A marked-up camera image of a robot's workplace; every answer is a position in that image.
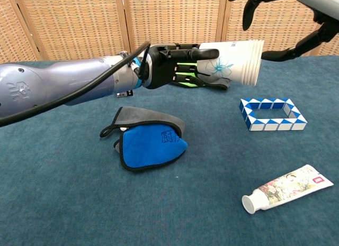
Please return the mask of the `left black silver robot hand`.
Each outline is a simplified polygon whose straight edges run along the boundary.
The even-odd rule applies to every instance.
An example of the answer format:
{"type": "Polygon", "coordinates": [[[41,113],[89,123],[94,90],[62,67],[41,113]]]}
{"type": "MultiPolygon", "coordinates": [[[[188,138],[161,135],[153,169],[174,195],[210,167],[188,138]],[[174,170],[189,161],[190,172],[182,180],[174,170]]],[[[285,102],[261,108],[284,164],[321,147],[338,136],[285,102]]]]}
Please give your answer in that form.
{"type": "Polygon", "coordinates": [[[147,89],[156,89],[173,81],[178,63],[196,63],[219,57],[218,49],[200,49],[199,43],[153,44],[147,55],[147,66],[143,74],[147,89]]]}

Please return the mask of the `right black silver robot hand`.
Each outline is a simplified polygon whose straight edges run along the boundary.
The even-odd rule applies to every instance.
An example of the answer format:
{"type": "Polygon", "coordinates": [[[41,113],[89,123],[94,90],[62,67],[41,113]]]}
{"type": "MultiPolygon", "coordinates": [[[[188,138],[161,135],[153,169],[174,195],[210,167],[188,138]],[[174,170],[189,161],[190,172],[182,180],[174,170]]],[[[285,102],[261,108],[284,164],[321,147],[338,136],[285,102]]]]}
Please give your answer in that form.
{"type": "MultiPolygon", "coordinates": [[[[260,3],[278,0],[248,0],[243,10],[242,28],[248,30],[252,24],[254,12],[260,3]]],[[[263,60],[283,62],[302,56],[324,42],[330,42],[338,34],[338,0],[297,0],[311,9],[314,13],[313,21],[320,24],[320,28],[300,40],[294,48],[281,51],[265,51],[263,60]]]]}

